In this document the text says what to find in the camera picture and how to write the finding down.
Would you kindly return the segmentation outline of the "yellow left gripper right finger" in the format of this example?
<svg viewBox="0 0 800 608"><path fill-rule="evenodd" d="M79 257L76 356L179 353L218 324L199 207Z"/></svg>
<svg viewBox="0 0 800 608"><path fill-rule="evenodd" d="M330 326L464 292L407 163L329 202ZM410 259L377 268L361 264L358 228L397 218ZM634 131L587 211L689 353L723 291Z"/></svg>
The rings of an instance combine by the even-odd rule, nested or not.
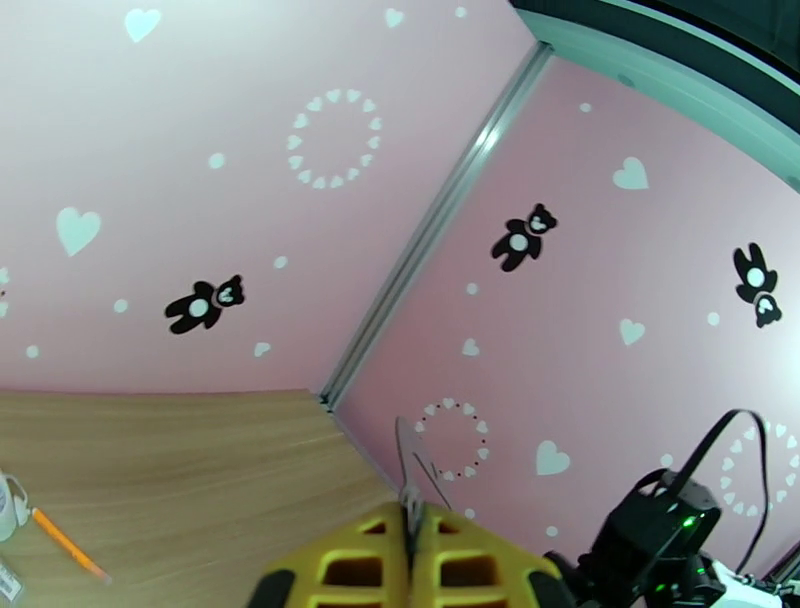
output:
<svg viewBox="0 0 800 608"><path fill-rule="evenodd" d="M413 559L415 607L573 607L558 567L475 522L426 508Z"/></svg>

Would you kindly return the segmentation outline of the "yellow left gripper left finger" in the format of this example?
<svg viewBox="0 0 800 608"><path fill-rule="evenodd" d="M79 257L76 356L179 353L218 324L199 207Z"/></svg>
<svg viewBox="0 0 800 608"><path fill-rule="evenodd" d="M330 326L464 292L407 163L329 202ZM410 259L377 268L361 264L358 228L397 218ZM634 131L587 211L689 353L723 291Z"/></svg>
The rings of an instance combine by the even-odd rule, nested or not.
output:
<svg viewBox="0 0 800 608"><path fill-rule="evenodd" d="M249 607L408 607L405 511L384 503L267 566Z"/></svg>

